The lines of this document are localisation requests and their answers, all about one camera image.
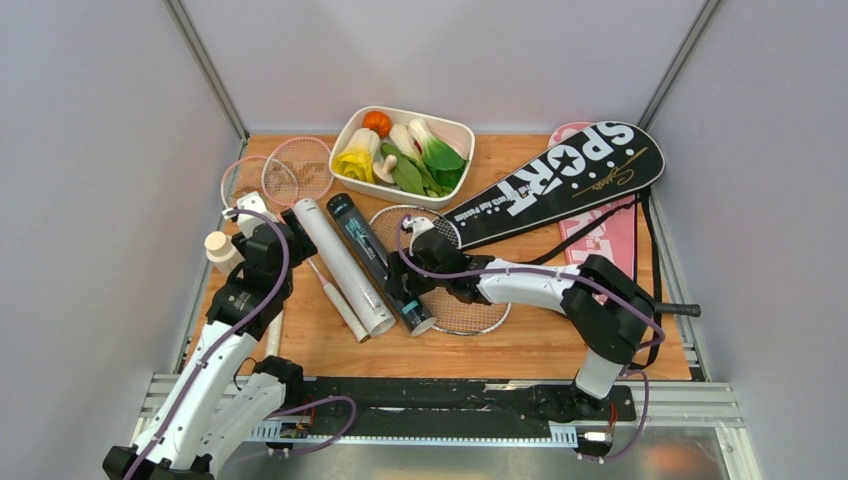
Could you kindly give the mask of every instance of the gold signature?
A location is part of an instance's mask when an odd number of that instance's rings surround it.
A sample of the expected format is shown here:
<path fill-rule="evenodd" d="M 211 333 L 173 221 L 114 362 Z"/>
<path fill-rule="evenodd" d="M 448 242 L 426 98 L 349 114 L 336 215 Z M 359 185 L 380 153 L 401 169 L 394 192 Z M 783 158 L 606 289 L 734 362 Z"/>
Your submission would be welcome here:
<path fill-rule="evenodd" d="M 643 153 L 645 153 L 645 150 L 647 150 L 647 149 L 648 149 L 648 147 L 643 147 L 642 150 L 639 150 L 638 152 L 636 152 L 635 155 L 628 158 L 627 161 L 624 162 L 624 165 L 622 165 L 620 167 L 612 167 L 612 169 L 610 169 L 609 175 L 600 179 L 594 185 L 591 185 L 590 187 L 584 188 L 583 190 L 580 190 L 579 192 L 575 193 L 574 195 L 571 196 L 571 198 L 574 198 L 578 195 L 583 195 L 584 193 L 586 193 L 590 190 L 595 190 L 595 191 L 603 190 L 604 187 L 606 187 L 607 185 L 609 185 L 612 182 L 615 182 L 615 184 L 619 185 L 619 186 L 626 184 L 627 182 L 629 182 L 630 180 L 633 179 L 633 176 L 636 175 L 636 172 L 634 172 L 632 168 L 625 169 L 625 167 L 630 165 L 630 163 L 632 163 L 633 160 L 636 160 L 636 158 L 638 158 L 639 155 L 642 155 Z"/>

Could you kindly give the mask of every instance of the mushroom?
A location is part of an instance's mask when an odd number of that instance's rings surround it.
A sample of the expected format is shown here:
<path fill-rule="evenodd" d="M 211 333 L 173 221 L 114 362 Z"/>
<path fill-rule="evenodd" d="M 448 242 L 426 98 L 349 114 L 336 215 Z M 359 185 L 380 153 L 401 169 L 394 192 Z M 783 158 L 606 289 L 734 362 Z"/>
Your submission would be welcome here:
<path fill-rule="evenodd" d="M 382 180 L 384 183 L 395 183 L 395 180 L 392 178 L 392 170 L 395 169 L 395 165 L 397 165 L 397 157 L 394 155 L 389 155 L 382 162 L 374 162 L 372 168 L 374 169 L 374 175 L 377 175 L 377 178 Z"/>

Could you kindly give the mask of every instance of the orange pumpkin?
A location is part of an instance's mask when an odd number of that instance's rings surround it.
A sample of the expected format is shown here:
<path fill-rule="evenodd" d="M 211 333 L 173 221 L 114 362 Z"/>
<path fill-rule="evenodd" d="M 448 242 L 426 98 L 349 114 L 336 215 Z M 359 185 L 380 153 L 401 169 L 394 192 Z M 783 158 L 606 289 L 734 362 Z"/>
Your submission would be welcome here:
<path fill-rule="evenodd" d="M 392 121 L 385 113 L 378 110 L 371 110 L 362 119 L 362 127 L 374 130 L 380 138 L 385 138 L 392 129 Z"/>

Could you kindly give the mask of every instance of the wooden table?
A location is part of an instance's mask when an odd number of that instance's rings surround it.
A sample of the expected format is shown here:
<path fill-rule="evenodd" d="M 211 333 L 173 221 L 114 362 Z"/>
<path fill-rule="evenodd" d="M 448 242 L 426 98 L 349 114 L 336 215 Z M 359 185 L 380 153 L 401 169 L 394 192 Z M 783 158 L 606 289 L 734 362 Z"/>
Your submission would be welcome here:
<path fill-rule="evenodd" d="M 250 139 L 247 155 L 268 155 L 288 136 L 261 136 Z M 332 148 L 335 136 L 321 136 Z M 545 150 L 548 137 L 543 135 L 479 135 L 468 179 L 449 206 L 473 196 L 506 176 L 535 154 Z M 339 182 L 319 204 L 332 195 L 346 191 Z M 362 214 L 370 218 L 389 202 L 347 191 Z M 225 230 L 234 234 L 230 224 Z M 547 252 L 560 241 L 557 226 L 550 225 L 532 232 L 481 247 L 486 253 L 510 260 L 534 258 Z M 650 240 L 644 219 L 639 216 L 639 283 L 650 291 Z M 328 277 L 321 259 L 315 263 Z M 550 264 L 563 264 L 562 256 Z M 212 294 L 224 283 L 224 277 L 213 271 L 206 290 L 201 317 L 194 338 L 206 321 Z M 666 340 L 656 363 L 648 369 L 652 379 L 690 379 L 689 368 L 681 345 L 680 334 L 672 317 L 665 319 Z M 265 341 L 252 357 L 264 357 Z M 643 362 L 647 352 L 636 361 Z M 461 337 L 435 330 L 412 338 L 400 322 L 386 334 L 359 344 L 348 327 L 324 296 L 321 285 L 308 265 L 294 271 L 294 294 L 285 308 L 280 356 L 303 366 L 306 375 L 374 376 L 374 377 L 451 377 L 568 379 L 586 355 L 586 345 L 576 329 L 554 312 L 514 305 L 506 321 L 491 333 Z M 252 363 L 242 366 L 247 374 Z"/>

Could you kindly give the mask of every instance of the white wall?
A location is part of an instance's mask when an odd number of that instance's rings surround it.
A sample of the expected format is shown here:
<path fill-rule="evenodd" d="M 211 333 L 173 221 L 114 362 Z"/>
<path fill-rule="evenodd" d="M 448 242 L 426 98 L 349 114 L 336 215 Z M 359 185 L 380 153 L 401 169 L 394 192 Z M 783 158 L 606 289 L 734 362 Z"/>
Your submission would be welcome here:
<path fill-rule="evenodd" d="M 0 471 L 102 478 L 238 141 L 162 2 L 3 2 L 0 45 Z"/>
<path fill-rule="evenodd" d="M 715 379 L 764 478 L 845 478 L 848 5 L 725 2 L 651 129 Z"/>
<path fill-rule="evenodd" d="M 702 0 L 186 0 L 249 130 L 365 105 L 549 133 L 636 122 Z"/>

